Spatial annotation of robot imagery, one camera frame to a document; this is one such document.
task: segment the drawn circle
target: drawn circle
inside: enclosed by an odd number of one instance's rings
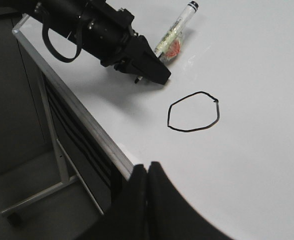
[[[176,128],[176,127],[173,127],[170,125],[170,114],[171,114],[171,109],[174,105],[180,103],[181,101],[187,99],[187,98],[190,98],[194,95],[197,95],[197,94],[205,94],[207,95],[208,97],[212,98],[213,99],[213,102],[216,103],[216,110],[217,110],[217,119],[214,120],[211,124],[207,125],[207,126],[203,126],[203,127],[198,127],[198,128],[194,128],[194,129],[179,129],[179,128]],[[219,110],[219,100],[216,99],[215,97],[211,96],[210,94],[208,94],[207,92],[204,92],[204,91],[198,91],[198,92],[195,92],[193,94],[190,94],[188,96],[185,96],[183,98],[181,98],[180,100],[174,102],[173,104],[170,105],[169,107],[169,110],[168,110],[168,119],[167,119],[167,127],[171,128],[172,130],[175,130],[175,131],[179,131],[179,132],[183,132],[183,133],[191,133],[191,132],[195,132],[195,131],[200,131],[200,130],[204,130],[204,129],[209,129],[211,128],[214,124],[216,124],[220,119],[220,110]]]

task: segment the white marker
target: white marker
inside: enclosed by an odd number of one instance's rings
[[[155,55],[159,58],[161,54],[168,51],[172,42],[179,36],[183,28],[186,26],[187,22],[192,18],[192,16],[198,10],[199,5],[195,1],[191,1],[186,8],[179,15],[175,23],[170,27],[167,33],[163,36],[161,41],[158,43],[154,49]],[[143,77],[138,76],[135,83],[139,82]]]

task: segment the black strap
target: black strap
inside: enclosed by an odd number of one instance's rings
[[[64,62],[64,63],[70,63],[74,61],[80,54],[81,49],[82,49],[82,27],[84,25],[84,22],[79,18],[79,22],[77,25],[77,30],[76,30],[76,45],[77,45],[77,51],[76,55],[73,58],[67,58],[63,55],[61,55],[51,44],[49,36],[48,36],[48,31],[50,27],[50,14],[45,9],[41,4],[38,4],[36,7],[37,12],[41,13],[42,15],[42,39],[43,42],[45,43],[47,49],[49,52],[58,60]]]

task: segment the dark gray wall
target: dark gray wall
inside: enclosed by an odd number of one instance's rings
[[[40,73],[11,33],[17,21],[0,17],[0,174],[51,148]]]

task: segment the table surface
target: table surface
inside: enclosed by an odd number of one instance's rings
[[[131,11],[133,28],[155,47],[188,2],[108,3]],[[199,4],[165,86],[134,84],[135,76],[103,68],[85,51],[72,63],[59,62],[32,18],[20,32],[24,47],[42,56],[131,164],[159,161],[186,200],[237,240],[294,240],[294,0]],[[75,45],[49,35],[73,56]],[[170,104],[197,91],[219,99],[219,122],[191,133],[169,129]],[[205,95],[174,107],[171,116],[180,128],[215,117]]]

